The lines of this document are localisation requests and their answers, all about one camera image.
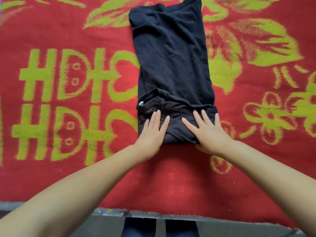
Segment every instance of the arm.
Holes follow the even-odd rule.
[[[134,145],[67,176],[6,215],[1,236],[69,236],[128,171],[158,152],[169,119],[159,130],[160,111],[154,112]]]
[[[232,140],[222,129],[219,115],[215,125],[205,111],[194,111],[199,129],[183,118],[185,126],[210,154],[232,163],[249,176],[289,216],[304,233],[316,237],[316,180],[302,174],[254,148]]]

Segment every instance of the finger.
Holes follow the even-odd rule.
[[[194,119],[199,127],[205,125],[204,121],[202,120],[202,118],[200,117],[200,115],[198,114],[198,112],[196,110],[193,111],[193,115],[194,115]]]
[[[151,119],[150,119],[149,125],[148,125],[148,129],[149,130],[152,129],[153,126],[154,126],[154,123],[155,123],[155,120],[156,120],[156,114],[157,114],[157,112],[154,111],[153,114],[151,115]]]
[[[161,134],[163,134],[165,136],[166,134],[166,131],[167,131],[167,128],[168,128],[168,125],[169,125],[169,122],[170,122],[170,116],[167,116],[165,121],[163,122],[161,128],[160,128],[160,131]]]
[[[157,130],[157,131],[159,131],[160,116],[161,116],[161,112],[160,112],[160,110],[157,110],[156,119],[155,119],[155,123],[154,123],[154,130]]]
[[[221,122],[219,120],[219,114],[215,114],[215,126],[220,126],[221,127]]]
[[[189,131],[191,131],[194,135],[198,131],[198,128],[196,128],[194,125],[192,125],[187,119],[184,117],[182,118],[183,124],[188,128]]]
[[[203,120],[204,120],[205,124],[207,124],[207,125],[213,125],[213,123],[211,122],[211,120],[210,120],[209,117],[207,116],[205,110],[202,110],[201,113],[202,113],[202,117],[203,117]]]
[[[148,129],[148,123],[149,123],[149,119],[147,119],[145,121],[144,128],[143,128],[142,132]]]

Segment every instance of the forearm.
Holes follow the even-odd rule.
[[[308,236],[316,236],[316,180],[237,141],[224,158],[260,186]]]
[[[87,218],[116,183],[142,157],[134,146],[129,146],[115,155],[86,167],[34,196],[2,221],[0,228],[12,233],[12,221],[17,226],[30,223],[30,236],[68,236]]]

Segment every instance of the wrist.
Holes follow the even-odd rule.
[[[223,153],[221,154],[223,159],[227,160],[228,162],[231,161],[231,158],[233,156],[233,152],[235,149],[235,146],[238,145],[239,141],[233,140],[231,139],[231,141],[229,141],[226,146],[225,149],[223,150]]]
[[[135,153],[135,161],[137,162],[136,164],[140,164],[148,159],[146,156],[146,152],[143,151],[143,149],[138,146],[137,144],[130,145],[131,151]]]

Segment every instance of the left hand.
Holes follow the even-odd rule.
[[[142,133],[134,144],[136,149],[144,155],[144,160],[148,160],[157,154],[165,137],[170,116],[167,116],[160,130],[160,110],[155,111],[151,119],[146,120]]]

